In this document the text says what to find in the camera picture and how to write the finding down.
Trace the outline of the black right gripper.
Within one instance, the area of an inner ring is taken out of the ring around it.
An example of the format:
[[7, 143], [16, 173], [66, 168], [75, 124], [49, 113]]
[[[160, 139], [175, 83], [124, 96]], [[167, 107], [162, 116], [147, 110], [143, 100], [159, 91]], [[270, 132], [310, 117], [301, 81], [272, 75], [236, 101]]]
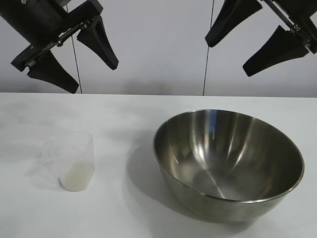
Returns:
[[[285, 23], [278, 26], [267, 42], [244, 64], [251, 77], [276, 64], [317, 52], [317, 27], [311, 17], [317, 12], [315, 0], [265, 0], [268, 7]], [[205, 40], [216, 46], [237, 25], [263, 7], [257, 0], [225, 0]]]

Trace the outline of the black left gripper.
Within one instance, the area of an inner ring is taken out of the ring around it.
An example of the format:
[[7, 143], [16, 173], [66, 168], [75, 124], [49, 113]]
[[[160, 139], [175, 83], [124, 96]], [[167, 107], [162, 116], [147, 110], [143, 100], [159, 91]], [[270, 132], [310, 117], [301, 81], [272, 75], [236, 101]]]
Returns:
[[[87, 0], [71, 12], [63, 8], [63, 0], [2, 0], [0, 16], [15, 29], [29, 46], [11, 64], [23, 71], [32, 61], [62, 43], [81, 29], [77, 40], [97, 54], [112, 70], [117, 69], [116, 57], [106, 35], [103, 7], [97, 0]], [[29, 68], [30, 78], [53, 84], [75, 94], [79, 84], [66, 72], [51, 51]]]

